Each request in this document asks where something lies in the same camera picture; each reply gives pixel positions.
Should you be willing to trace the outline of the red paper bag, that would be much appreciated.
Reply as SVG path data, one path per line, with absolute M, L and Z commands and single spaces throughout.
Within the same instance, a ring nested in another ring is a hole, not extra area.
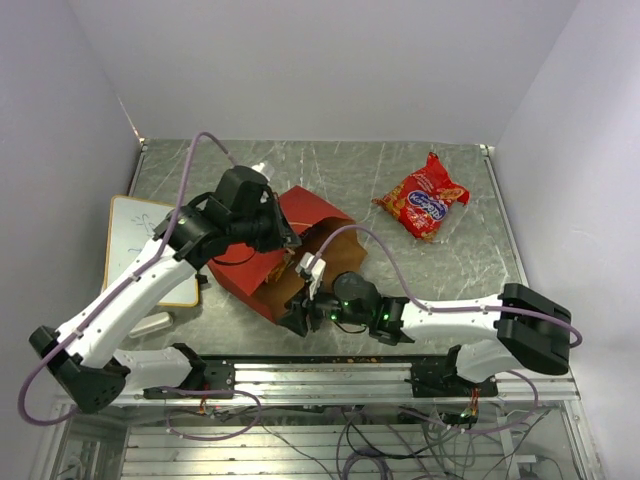
M 217 282 L 260 316 L 276 322 L 285 313 L 285 303 L 302 287 L 295 272 L 302 256 L 316 253 L 337 229 L 355 221 L 320 196 L 294 186 L 279 196 L 287 221 L 302 245 L 270 253 L 257 253 L 244 244 L 233 245 L 208 262 Z

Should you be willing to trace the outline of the red cookie snack packet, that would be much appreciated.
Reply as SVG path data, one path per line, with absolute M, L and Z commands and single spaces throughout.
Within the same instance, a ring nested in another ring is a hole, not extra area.
M 451 179 L 439 157 L 430 152 L 423 167 L 371 203 L 390 214 L 414 238 L 431 243 L 452 206 L 466 206 L 470 197 L 465 187 Z

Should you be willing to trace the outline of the yellow snack sachet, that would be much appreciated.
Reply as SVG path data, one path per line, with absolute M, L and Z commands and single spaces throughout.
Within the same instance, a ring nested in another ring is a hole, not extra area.
M 291 264 L 291 261 L 294 257 L 295 251 L 293 249 L 286 249 L 283 253 L 279 263 L 270 271 L 267 275 L 265 282 L 266 283 L 274 283 L 277 282 L 286 269 Z

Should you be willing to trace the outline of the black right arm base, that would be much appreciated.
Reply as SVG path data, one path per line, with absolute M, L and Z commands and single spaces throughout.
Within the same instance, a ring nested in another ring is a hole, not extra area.
M 410 385 L 414 398 L 471 397 L 473 393 L 481 398 L 498 395 L 497 384 L 492 379 L 479 384 L 459 379 L 440 358 L 412 363 L 404 382 Z

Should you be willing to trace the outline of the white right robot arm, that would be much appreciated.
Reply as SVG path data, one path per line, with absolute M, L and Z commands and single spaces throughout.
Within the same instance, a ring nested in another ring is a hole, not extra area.
M 509 370 L 566 374 L 575 335 L 566 308 L 519 283 L 479 299 L 427 303 L 383 295 L 355 272 L 338 275 L 329 288 L 306 282 L 276 323 L 304 337 L 323 322 L 361 326 L 390 346 L 464 338 L 449 349 L 440 373 L 442 387 L 455 396 Z

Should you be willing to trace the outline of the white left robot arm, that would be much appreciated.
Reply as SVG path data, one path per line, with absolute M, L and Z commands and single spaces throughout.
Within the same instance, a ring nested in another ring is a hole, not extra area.
M 272 167 L 234 166 L 217 188 L 172 210 L 132 264 L 89 306 L 58 329 L 29 338 L 49 372 L 85 414 L 124 390 L 175 390 L 192 397 L 206 386 L 205 362 L 184 344 L 125 352 L 121 342 L 170 291 L 228 248 L 257 253 L 300 245 L 269 179 Z

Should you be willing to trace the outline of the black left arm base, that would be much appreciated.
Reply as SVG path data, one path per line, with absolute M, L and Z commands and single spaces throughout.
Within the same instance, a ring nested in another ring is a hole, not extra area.
M 173 390 L 154 387 L 145 389 L 143 397 L 149 400 L 169 400 L 183 398 L 231 399 L 235 386 L 234 366 L 226 360 L 205 361 L 178 386 L 179 390 L 193 390 L 195 394 L 178 393 Z

